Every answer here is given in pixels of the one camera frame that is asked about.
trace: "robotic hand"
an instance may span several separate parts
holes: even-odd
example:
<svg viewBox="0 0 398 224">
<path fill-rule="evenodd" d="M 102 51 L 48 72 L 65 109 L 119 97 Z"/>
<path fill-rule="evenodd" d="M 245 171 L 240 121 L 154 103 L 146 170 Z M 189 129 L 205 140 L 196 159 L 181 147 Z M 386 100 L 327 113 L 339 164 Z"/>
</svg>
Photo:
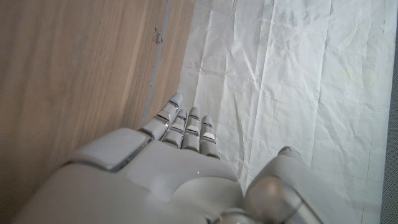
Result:
<svg viewBox="0 0 398 224">
<path fill-rule="evenodd" d="M 75 152 L 14 222 L 356 222 L 352 208 L 290 147 L 243 197 L 220 161 L 210 117 L 200 123 L 198 108 L 178 111 L 181 102 L 177 93 L 140 130 L 115 130 Z"/>
</svg>

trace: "wooden wall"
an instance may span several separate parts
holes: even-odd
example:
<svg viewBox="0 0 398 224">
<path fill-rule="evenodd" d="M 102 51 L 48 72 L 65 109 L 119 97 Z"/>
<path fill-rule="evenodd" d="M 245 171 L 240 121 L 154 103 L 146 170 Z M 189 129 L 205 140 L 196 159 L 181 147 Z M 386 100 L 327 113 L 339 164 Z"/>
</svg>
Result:
<svg viewBox="0 0 398 224">
<path fill-rule="evenodd" d="M 193 6 L 191 0 L 0 2 L 2 222 L 69 153 L 114 129 L 138 128 L 175 93 Z M 154 29 L 164 19 L 158 45 Z"/>
</svg>

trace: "robot finger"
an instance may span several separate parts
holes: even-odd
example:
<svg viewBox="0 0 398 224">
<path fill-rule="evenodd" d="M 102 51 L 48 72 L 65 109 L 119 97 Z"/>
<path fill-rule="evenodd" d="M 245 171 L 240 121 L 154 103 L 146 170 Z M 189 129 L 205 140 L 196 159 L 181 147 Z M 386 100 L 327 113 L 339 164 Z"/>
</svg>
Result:
<svg viewBox="0 0 398 224">
<path fill-rule="evenodd" d="M 186 120 L 187 112 L 185 110 L 180 110 L 177 114 L 177 117 L 174 119 L 173 124 L 164 135 L 162 142 L 179 149 L 181 147 Z"/>
<path fill-rule="evenodd" d="M 300 153 L 297 152 L 295 149 L 293 149 L 290 146 L 285 146 L 283 147 L 279 152 L 278 155 L 284 155 L 284 156 L 289 156 L 291 158 L 294 158 L 298 161 L 304 162 L 303 158 L 301 157 Z"/>
<path fill-rule="evenodd" d="M 173 121 L 181 102 L 182 95 L 179 93 L 174 94 L 162 110 L 148 121 L 148 123 L 143 125 L 139 131 L 148 134 L 152 139 L 160 140 L 169 124 Z"/>
<path fill-rule="evenodd" d="M 181 149 L 190 149 L 199 152 L 199 109 L 193 107 L 188 115 Z"/>
<path fill-rule="evenodd" d="M 200 153 L 205 156 L 220 159 L 216 147 L 216 138 L 213 134 L 213 123 L 211 122 L 211 118 L 207 115 L 201 119 Z"/>
</svg>

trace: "white tablecloth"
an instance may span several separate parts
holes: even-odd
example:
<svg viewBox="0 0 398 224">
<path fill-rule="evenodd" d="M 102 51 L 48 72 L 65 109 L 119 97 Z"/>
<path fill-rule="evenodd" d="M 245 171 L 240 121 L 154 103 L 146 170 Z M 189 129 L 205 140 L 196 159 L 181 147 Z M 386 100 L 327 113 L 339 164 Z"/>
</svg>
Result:
<svg viewBox="0 0 398 224">
<path fill-rule="evenodd" d="M 200 0 L 178 91 L 245 190 L 282 146 L 379 223 L 397 0 Z"/>
</svg>

